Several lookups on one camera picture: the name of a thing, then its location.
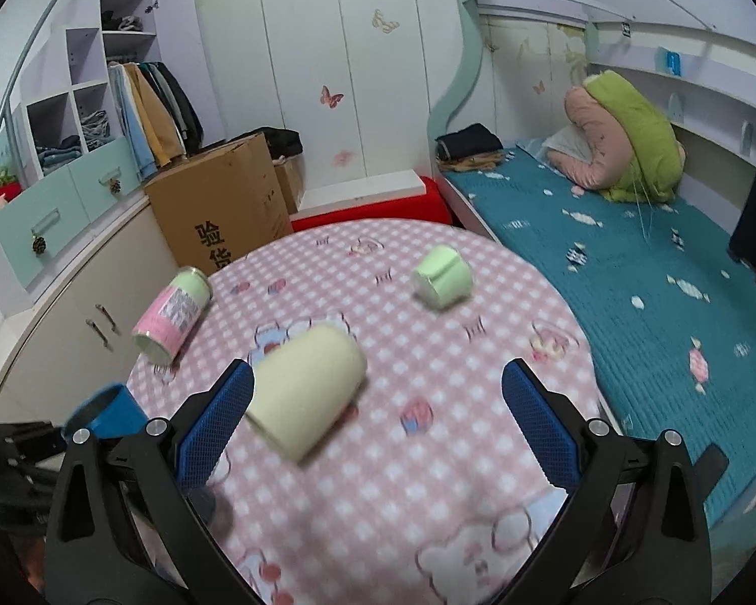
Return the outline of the blue steel-lined cup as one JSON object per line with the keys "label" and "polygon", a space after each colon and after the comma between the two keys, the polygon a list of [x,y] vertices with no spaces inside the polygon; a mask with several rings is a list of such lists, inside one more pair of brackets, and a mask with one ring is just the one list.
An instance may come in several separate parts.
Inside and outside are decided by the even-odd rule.
{"label": "blue steel-lined cup", "polygon": [[118,439],[139,433],[148,416],[123,383],[99,389],[72,412],[62,427],[62,437],[71,441],[79,429],[88,429],[97,439]]}

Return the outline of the pale yellow cup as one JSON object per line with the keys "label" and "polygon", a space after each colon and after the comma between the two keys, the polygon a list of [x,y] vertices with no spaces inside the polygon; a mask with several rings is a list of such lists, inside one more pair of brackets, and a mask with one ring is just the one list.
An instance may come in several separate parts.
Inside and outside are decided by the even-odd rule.
{"label": "pale yellow cup", "polygon": [[245,415],[281,457],[300,464],[337,424],[366,376],[366,355],[355,337],[319,322],[255,366]]}

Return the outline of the pink green labelled can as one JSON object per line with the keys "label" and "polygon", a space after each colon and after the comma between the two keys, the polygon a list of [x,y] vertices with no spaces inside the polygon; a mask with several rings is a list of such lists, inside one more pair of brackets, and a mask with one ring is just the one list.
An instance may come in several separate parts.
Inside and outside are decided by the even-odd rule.
{"label": "pink green labelled can", "polygon": [[209,279],[198,268],[180,269],[132,329],[140,352],[154,366],[170,366],[213,299]]}

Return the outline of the pink checkered tablecloth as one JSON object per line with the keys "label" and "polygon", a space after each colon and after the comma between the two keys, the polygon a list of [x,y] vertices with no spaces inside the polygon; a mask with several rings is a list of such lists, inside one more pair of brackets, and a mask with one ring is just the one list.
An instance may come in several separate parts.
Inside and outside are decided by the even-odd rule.
{"label": "pink checkered tablecloth", "polygon": [[[434,246],[472,270],[442,312],[412,273]],[[351,333],[367,380],[303,466],[249,423],[215,473],[219,537],[268,603],[478,603],[564,503],[501,395],[522,358],[598,414],[589,343],[560,293],[504,246],[446,225],[363,220],[294,233],[215,273],[209,314],[171,368],[145,360],[129,391],[168,416],[236,358],[261,360],[319,322]]]}

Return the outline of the mint drawer cabinet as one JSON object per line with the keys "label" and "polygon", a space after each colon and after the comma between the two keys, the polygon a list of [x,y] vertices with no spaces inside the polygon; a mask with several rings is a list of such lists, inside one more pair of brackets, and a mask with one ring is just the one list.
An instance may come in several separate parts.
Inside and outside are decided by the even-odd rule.
{"label": "mint drawer cabinet", "polygon": [[0,313],[38,302],[65,266],[139,198],[131,147],[119,137],[37,181],[0,210]]}

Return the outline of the light green mug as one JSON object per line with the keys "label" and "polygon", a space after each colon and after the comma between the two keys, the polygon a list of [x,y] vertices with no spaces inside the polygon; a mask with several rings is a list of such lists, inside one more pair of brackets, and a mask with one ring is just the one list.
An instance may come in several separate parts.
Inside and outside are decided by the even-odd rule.
{"label": "light green mug", "polygon": [[472,292],[472,270],[451,246],[434,246],[412,273],[415,295],[436,312],[467,299]]}

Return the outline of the large cardboard box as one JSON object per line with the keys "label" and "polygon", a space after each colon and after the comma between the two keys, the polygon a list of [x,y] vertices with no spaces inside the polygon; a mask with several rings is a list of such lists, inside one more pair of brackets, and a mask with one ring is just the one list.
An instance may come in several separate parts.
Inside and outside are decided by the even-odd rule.
{"label": "large cardboard box", "polygon": [[292,233],[261,134],[180,162],[144,193],[177,265],[207,276]]}

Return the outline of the green and pink quilt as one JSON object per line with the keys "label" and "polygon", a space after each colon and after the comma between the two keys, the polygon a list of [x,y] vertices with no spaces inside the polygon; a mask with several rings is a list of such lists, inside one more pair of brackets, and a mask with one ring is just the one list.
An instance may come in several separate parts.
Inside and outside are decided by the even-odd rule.
{"label": "green and pink quilt", "polygon": [[568,125],[542,142],[547,161],[576,186],[612,202],[668,204],[685,150],[669,119],[614,71],[591,75],[564,97]]}

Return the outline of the red mat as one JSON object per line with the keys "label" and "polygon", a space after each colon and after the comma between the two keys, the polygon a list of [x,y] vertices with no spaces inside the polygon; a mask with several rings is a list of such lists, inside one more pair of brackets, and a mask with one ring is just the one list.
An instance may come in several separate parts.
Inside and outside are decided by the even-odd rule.
{"label": "red mat", "polygon": [[352,208],[334,210],[334,212],[315,214],[315,216],[293,220],[292,229],[295,232],[301,232],[330,224],[372,219],[419,220],[444,225],[455,223],[456,217],[439,192],[437,183],[431,177],[424,177],[422,182],[424,184],[422,195],[371,202],[371,204],[352,206]]}

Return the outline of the small cardboard box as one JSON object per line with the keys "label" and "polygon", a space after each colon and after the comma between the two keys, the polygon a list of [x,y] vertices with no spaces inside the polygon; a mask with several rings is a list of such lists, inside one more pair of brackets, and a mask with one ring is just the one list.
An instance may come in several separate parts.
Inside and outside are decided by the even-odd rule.
{"label": "small cardboard box", "polygon": [[292,157],[281,157],[273,161],[281,193],[284,197],[286,210],[289,214],[299,212],[301,200],[304,197],[305,162],[301,154]]}

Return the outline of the hanging clothes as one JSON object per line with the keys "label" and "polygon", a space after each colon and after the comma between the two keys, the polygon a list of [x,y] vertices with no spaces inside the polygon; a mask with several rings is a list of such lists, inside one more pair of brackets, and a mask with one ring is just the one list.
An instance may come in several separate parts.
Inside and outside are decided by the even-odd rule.
{"label": "hanging clothes", "polygon": [[111,62],[107,72],[119,125],[142,182],[199,153],[205,130],[165,64]]}

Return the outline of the black clothes on box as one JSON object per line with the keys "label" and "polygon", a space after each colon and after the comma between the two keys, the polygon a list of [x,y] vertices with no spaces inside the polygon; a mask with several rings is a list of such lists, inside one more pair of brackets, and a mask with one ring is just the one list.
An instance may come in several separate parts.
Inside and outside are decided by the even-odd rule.
{"label": "black clothes on box", "polygon": [[295,130],[277,129],[277,127],[259,127],[259,129],[245,131],[232,138],[232,142],[240,139],[262,135],[265,139],[270,157],[273,160],[280,160],[281,157],[290,158],[299,156],[303,153],[303,144],[300,135]]}

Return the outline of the white shelf unit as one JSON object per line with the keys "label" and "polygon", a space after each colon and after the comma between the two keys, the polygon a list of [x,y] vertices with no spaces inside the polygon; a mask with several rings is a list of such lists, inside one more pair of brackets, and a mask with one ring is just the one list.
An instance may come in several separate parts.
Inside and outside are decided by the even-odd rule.
{"label": "white shelf unit", "polygon": [[157,0],[64,0],[44,23],[47,37],[25,62],[15,119],[27,180],[44,177],[38,150],[83,134],[82,120],[107,115],[109,137],[122,134],[109,85],[110,63],[161,59]]}

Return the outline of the folded dark clothes pile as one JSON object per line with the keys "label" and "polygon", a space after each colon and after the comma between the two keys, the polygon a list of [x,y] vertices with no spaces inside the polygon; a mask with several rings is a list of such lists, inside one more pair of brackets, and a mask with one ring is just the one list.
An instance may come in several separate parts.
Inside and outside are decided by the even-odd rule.
{"label": "folded dark clothes pile", "polygon": [[501,141],[482,123],[474,123],[435,140],[435,159],[444,171],[494,169],[504,158]]}

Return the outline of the white wardrobe doors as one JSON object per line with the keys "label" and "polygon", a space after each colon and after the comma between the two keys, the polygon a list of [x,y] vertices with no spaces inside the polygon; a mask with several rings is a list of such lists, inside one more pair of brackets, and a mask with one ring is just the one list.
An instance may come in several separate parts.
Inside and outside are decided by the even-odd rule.
{"label": "white wardrobe doors", "polygon": [[430,168],[416,0],[195,0],[225,134],[299,134],[307,189]]}

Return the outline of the mint bunk bed frame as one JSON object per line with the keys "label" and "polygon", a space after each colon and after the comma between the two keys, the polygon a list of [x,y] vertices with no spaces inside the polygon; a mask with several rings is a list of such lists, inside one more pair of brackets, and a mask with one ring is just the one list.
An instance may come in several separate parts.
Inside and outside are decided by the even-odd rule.
{"label": "mint bunk bed frame", "polygon": [[756,0],[456,0],[461,58],[428,118],[448,131],[495,48],[490,22],[575,33],[578,78],[627,78],[674,127],[691,157],[680,194],[735,231],[756,175]]}

